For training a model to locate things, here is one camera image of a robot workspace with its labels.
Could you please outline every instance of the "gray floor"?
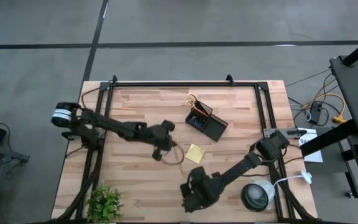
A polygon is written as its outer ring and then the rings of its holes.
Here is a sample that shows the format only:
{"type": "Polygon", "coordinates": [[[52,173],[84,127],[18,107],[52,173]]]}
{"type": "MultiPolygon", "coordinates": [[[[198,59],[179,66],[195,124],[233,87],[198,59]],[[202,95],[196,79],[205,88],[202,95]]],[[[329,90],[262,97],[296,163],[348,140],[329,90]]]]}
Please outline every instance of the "gray floor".
{"type": "MultiPolygon", "coordinates": [[[[0,44],[91,43],[101,3],[0,0],[0,44]]],[[[99,42],[278,40],[358,40],[358,0],[110,0],[99,42]]],[[[356,47],[98,49],[90,80],[113,74],[120,80],[222,80],[230,73],[237,80],[291,83],[356,47]]],[[[49,218],[67,146],[50,116],[56,102],[78,99],[88,54],[0,50],[0,121],[11,127],[13,148],[31,154],[4,182],[0,223],[49,218]]],[[[289,87],[288,95],[307,102],[326,75],[289,87]]],[[[336,98],[327,102],[341,108],[336,98]]],[[[309,126],[301,117],[297,124],[309,126]]],[[[311,187],[320,218],[358,223],[358,199],[343,197],[349,189],[344,175],[315,175],[311,187]]]]}

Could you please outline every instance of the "yellow sticky note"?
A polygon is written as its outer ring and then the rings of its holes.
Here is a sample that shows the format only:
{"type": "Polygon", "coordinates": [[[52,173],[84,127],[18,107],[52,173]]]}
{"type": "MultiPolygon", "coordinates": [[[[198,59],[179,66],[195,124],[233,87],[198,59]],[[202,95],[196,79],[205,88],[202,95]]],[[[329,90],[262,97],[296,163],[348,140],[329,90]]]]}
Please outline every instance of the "yellow sticky note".
{"type": "Polygon", "coordinates": [[[186,159],[199,164],[203,158],[204,152],[204,149],[196,146],[195,144],[191,144],[189,150],[187,151],[186,159]]]}

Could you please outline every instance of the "black box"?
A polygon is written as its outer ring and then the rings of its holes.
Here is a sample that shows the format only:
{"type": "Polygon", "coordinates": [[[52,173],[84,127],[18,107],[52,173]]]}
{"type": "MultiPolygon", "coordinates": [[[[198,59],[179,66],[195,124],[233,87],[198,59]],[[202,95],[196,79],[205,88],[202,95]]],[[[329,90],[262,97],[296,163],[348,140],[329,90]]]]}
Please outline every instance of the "black box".
{"type": "Polygon", "coordinates": [[[206,112],[208,117],[195,110],[191,109],[189,115],[186,117],[185,122],[193,126],[198,131],[201,131],[206,136],[214,141],[218,141],[227,127],[227,122],[212,114],[212,108],[204,103],[197,101],[197,105],[201,111],[206,112]]]}

